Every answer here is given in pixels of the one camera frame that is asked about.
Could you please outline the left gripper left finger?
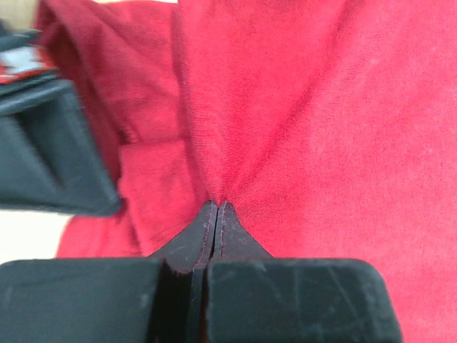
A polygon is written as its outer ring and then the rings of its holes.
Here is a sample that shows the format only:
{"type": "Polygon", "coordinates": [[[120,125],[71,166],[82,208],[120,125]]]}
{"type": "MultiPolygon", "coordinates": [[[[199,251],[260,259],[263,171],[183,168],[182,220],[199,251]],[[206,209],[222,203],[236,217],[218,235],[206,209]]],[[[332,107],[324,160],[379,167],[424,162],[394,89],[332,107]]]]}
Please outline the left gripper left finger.
{"type": "Polygon", "coordinates": [[[200,342],[217,206],[149,257],[1,265],[3,342],[200,342]]]}

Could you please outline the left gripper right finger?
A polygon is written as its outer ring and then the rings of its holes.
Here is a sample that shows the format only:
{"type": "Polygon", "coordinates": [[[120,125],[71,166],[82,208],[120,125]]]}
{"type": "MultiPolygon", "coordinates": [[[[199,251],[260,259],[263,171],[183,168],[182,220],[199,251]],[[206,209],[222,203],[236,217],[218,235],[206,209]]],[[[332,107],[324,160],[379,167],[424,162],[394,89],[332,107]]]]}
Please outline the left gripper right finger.
{"type": "Polygon", "coordinates": [[[401,342],[383,277],[358,259],[272,257],[233,204],[218,210],[208,265],[210,342],[401,342]]]}

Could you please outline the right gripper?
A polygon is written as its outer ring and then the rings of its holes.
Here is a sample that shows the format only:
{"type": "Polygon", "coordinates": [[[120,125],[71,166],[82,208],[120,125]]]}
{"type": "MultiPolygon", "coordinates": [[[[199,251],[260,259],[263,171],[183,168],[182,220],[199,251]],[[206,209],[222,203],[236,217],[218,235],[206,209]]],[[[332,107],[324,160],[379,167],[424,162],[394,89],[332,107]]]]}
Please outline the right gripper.
{"type": "Polygon", "coordinates": [[[121,200],[39,31],[1,26],[1,208],[107,217],[121,200]]]}

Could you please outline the red t shirt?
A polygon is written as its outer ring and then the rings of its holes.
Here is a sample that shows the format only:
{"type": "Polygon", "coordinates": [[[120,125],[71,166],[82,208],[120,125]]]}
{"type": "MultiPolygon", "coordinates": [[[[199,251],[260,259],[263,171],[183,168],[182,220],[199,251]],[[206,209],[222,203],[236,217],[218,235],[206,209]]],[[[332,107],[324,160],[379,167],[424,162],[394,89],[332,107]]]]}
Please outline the red t shirt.
{"type": "Polygon", "coordinates": [[[407,342],[456,340],[454,1],[42,1],[123,208],[59,257],[147,256],[231,202],[277,257],[382,273],[407,342]]]}

